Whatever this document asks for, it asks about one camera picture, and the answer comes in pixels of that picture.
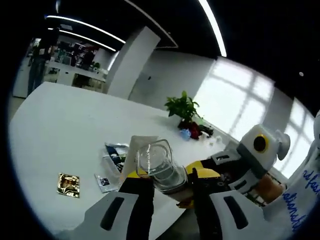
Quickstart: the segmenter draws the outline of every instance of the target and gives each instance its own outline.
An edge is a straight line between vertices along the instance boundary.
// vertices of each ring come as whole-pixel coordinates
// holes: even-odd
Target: white pillar
[[[93,62],[100,63],[101,69],[107,69],[109,62],[111,60],[112,54],[104,50],[103,48],[99,48],[97,53],[95,54],[93,58]]]
[[[148,27],[133,34],[116,57],[108,75],[107,94],[128,99],[145,63],[154,51],[160,37]]]

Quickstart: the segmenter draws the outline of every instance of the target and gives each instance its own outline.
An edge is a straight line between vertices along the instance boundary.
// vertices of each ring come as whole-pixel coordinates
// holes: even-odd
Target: ceiling light
[[[212,12],[207,0],[198,0],[198,1],[201,4],[201,6],[202,6],[202,8],[203,8],[203,10],[204,10],[204,12],[206,14],[206,17],[208,18],[208,20],[209,20],[209,22],[211,24],[211,27],[213,29],[216,41],[218,42],[218,46],[219,46],[219,49],[220,49],[221,56],[222,57],[227,57],[225,44],[224,44],[224,41],[222,39],[222,35],[221,35],[220,30],[219,30],[219,26],[218,26],[218,23],[217,23],[216,18],[214,16],[214,13]]]
[[[100,43],[100,42],[98,42],[98,41],[96,41],[96,40],[92,40],[91,38],[88,38],[88,37],[86,37],[86,36],[81,36],[81,35],[79,35],[79,34],[76,34],[76,33],[73,33],[73,32],[69,32],[69,31],[65,31],[65,30],[59,30],[59,32],[66,33],[66,34],[71,34],[71,35],[77,36],[77,37],[79,37],[79,38],[83,38],[83,39],[89,40],[89,41],[91,41],[91,42],[94,42],[94,43],[96,43],[96,44],[99,44],[99,45],[101,45],[101,46],[103,46],[103,47],[105,47],[105,48],[107,48],[107,49],[110,49],[110,50],[112,50],[112,51],[114,51],[114,52],[116,51],[116,50],[113,49],[112,47],[109,47],[109,46],[107,46],[107,45],[104,45],[104,44],[102,44],[102,43]]]
[[[60,4],[61,4],[60,0],[55,1],[55,10],[57,14],[59,13]]]
[[[91,24],[85,23],[85,22],[83,22],[83,21],[78,21],[78,20],[75,20],[75,19],[72,19],[72,18],[68,18],[68,17],[64,17],[64,16],[54,16],[54,15],[48,15],[48,16],[46,16],[45,18],[47,18],[47,19],[48,19],[48,18],[51,18],[51,19],[63,19],[63,20],[75,22],[75,23],[77,23],[77,24],[82,24],[82,25],[88,26],[88,27],[90,27],[90,28],[93,28],[93,29],[95,29],[95,30],[98,30],[98,31],[100,31],[100,32],[102,32],[102,33],[104,33],[104,34],[107,34],[107,35],[109,35],[110,37],[113,37],[114,39],[117,39],[118,41],[122,42],[123,44],[126,43],[125,41],[123,41],[122,39],[116,37],[115,35],[112,35],[111,33],[107,32],[107,31],[104,31],[104,30],[102,30],[102,29],[100,29],[100,28],[98,28],[98,27],[96,27],[96,26],[93,26],[93,25],[91,25]]]

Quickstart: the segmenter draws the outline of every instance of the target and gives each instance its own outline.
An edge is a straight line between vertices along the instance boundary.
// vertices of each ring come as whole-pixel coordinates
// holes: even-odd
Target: clear plastic packaging
[[[154,187],[163,194],[170,195],[188,182],[185,168],[173,161],[167,140],[155,141],[141,147],[136,158],[137,174],[141,178],[152,178]]]
[[[94,174],[94,176],[102,193],[108,193],[119,189],[117,185],[110,183],[106,176],[100,176],[98,174]]]

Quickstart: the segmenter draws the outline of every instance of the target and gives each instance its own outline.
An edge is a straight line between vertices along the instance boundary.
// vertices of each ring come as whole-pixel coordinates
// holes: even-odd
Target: white cabinet
[[[30,66],[28,66],[29,58],[24,58],[17,72],[12,95],[14,97],[26,98],[28,96],[28,81]]]
[[[75,72],[60,69],[56,83],[63,84],[66,86],[72,86],[74,78],[75,78]]]

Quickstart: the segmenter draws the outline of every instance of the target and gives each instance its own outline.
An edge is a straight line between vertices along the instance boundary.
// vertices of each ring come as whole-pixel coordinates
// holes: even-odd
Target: yellow circle
[[[256,139],[257,138],[263,138],[264,139],[264,142],[265,142],[265,146],[264,146],[264,148],[262,149],[262,150],[259,150],[259,149],[257,149],[257,146],[255,146],[255,141],[256,141]],[[258,136],[256,136],[255,137],[255,139],[254,139],[254,142],[253,142],[253,148],[254,148],[254,150],[256,150],[258,153],[260,153],[260,154],[263,154],[267,149],[268,149],[268,147],[269,147],[269,141],[268,141],[268,138],[265,136],[265,135],[263,135],[263,134],[259,134]]]

